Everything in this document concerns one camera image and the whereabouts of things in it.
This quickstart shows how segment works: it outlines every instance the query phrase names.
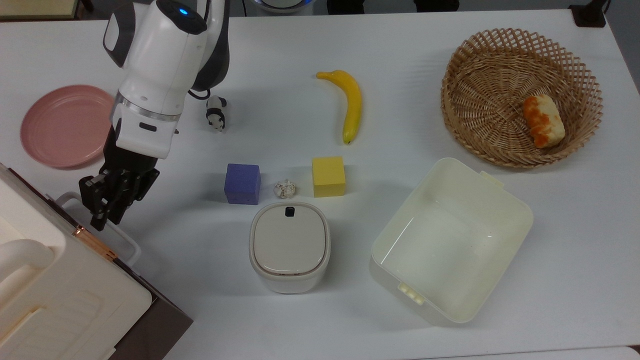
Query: white container with lid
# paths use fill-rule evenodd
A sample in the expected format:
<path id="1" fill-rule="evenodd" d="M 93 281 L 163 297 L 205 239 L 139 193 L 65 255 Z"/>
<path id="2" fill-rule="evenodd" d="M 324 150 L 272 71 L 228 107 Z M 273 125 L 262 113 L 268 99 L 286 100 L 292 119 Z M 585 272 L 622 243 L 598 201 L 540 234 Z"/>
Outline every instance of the white container with lid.
<path id="1" fill-rule="evenodd" d="M 153 299 L 94 245 L 102 243 L 0 163 L 0 359 L 116 352 Z"/>
<path id="2" fill-rule="evenodd" d="M 267 287 L 292 294 L 311 290 L 329 262 L 329 225 L 317 207 L 277 202 L 260 210 L 251 226 L 253 269 Z"/>

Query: panda figurine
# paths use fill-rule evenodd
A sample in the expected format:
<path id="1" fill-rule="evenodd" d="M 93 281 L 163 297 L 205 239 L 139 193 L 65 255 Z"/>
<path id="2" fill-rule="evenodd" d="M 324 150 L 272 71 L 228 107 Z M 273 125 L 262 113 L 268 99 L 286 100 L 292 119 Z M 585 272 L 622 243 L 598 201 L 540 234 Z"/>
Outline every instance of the panda figurine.
<path id="1" fill-rule="evenodd" d="M 215 130 L 222 131 L 225 128 L 225 114 L 222 108 L 227 106 L 227 100 L 211 95 L 207 100 L 207 121 Z"/>

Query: plastic storage box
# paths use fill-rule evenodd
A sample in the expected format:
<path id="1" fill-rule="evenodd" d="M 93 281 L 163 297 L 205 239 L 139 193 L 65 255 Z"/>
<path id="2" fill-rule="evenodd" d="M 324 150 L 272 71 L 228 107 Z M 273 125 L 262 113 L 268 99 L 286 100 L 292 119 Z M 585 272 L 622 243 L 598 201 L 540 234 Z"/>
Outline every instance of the plastic storage box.
<path id="1" fill-rule="evenodd" d="M 445 158 L 382 230 L 372 258 L 414 310 L 430 305 L 463 323 L 480 310 L 532 223 L 529 207 L 497 180 Z"/>
<path id="2" fill-rule="evenodd" d="M 277 202 L 260 210 L 251 227 L 253 269 L 278 293 L 311 290 L 324 275 L 331 254 L 329 225 L 317 207 Z"/>

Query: bread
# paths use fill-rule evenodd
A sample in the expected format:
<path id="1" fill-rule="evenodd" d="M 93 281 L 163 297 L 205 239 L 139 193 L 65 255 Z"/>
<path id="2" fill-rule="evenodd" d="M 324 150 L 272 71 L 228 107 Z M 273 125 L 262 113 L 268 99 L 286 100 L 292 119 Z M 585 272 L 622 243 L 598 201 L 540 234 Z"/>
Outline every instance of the bread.
<path id="1" fill-rule="evenodd" d="M 537 148 L 557 145 L 564 138 L 564 125 L 553 100 L 547 95 L 530 96 L 524 101 L 522 115 L 527 119 Z"/>

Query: yellow banana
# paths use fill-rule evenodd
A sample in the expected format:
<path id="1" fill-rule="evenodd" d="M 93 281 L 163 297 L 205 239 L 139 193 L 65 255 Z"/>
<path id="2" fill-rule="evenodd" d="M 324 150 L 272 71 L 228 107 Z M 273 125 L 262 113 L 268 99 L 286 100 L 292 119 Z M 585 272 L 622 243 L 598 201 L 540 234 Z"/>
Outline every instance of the yellow banana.
<path id="1" fill-rule="evenodd" d="M 332 72 L 318 72 L 318 79 L 331 81 L 344 91 L 347 95 L 347 114 L 344 117 L 342 127 L 342 141 L 349 145 L 358 133 L 360 127 L 360 116 L 362 115 L 362 94 L 360 87 L 348 72 L 335 70 Z"/>

